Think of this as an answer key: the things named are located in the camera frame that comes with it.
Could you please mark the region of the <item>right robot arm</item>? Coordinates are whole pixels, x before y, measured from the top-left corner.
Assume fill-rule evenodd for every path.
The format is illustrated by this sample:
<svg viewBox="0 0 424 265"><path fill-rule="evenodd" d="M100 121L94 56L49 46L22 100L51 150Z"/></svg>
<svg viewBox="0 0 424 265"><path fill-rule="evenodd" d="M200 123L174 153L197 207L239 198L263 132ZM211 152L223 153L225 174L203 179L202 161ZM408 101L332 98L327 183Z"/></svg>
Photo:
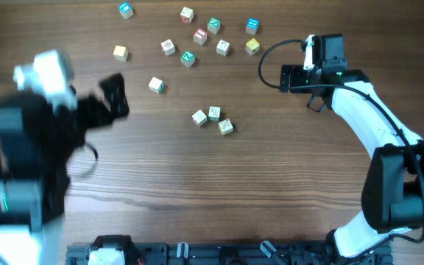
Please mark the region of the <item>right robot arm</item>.
<svg viewBox="0 0 424 265"><path fill-rule="evenodd" d="M411 230L424 240L424 140L406 128L376 95L360 70L319 73L284 65L280 91L320 97L344 119L370 159L361 211L329 232L324 258L337 264L364 260L392 239L407 241Z"/></svg>

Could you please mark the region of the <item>green framed picture block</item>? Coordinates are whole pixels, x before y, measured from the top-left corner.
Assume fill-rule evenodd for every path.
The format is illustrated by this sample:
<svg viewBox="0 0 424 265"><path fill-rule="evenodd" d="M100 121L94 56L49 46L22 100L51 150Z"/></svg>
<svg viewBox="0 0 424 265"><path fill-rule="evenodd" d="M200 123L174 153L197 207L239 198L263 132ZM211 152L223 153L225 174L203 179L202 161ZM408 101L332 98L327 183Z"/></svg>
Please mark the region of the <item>green framed picture block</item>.
<svg viewBox="0 0 424 265"><path fill-rule="evenodd" d="M221 108L216 106L210 106L208 111L208 119L211 121L219 121L221 115Z"/></svg>

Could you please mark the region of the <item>block with animal drawing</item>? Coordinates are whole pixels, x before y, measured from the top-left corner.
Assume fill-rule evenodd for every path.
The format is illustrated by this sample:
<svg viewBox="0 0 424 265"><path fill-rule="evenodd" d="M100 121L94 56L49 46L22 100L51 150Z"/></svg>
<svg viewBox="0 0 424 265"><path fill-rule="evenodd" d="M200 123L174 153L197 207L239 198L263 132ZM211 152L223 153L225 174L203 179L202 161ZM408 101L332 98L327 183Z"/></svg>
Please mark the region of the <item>block with animal drawing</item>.
<svg viewBox="0 0 424 265"><path fill-rule="evenodd" d="M219 122L219 130L223 135L231 133L233 131L233 124L230 119L225 119Z"/></svg>

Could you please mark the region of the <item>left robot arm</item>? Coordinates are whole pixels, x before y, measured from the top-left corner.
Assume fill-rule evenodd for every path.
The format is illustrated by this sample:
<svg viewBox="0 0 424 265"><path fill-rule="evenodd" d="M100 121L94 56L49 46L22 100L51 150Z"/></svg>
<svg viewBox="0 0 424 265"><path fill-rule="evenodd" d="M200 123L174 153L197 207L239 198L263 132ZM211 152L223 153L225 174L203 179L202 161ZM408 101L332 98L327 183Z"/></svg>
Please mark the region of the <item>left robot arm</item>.
<svg viewBox="0 0 424 265"><path fill-rule="evenodd" d="M100 81L104 96L55 107L40 94L0 98L0 264L56 264L70 184L67 163L76 149L96 148L88 130L128 116L122 74Z"/></svg>

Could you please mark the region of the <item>plain white wooden block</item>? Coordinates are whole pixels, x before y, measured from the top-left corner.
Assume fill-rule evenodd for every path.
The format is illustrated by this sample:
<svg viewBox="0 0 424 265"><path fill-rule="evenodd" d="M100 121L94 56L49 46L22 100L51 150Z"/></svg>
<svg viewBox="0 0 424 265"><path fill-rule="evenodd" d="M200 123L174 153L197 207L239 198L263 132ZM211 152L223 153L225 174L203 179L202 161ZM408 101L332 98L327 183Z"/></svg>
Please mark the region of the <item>plain white wooden block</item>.
<svg viewBox="0 0 424 265"><path fill-rule="evenodd" d="M197 126L201 127L208 120L208 117L202 110L198 110L192 115L192 119Z"/></svg>

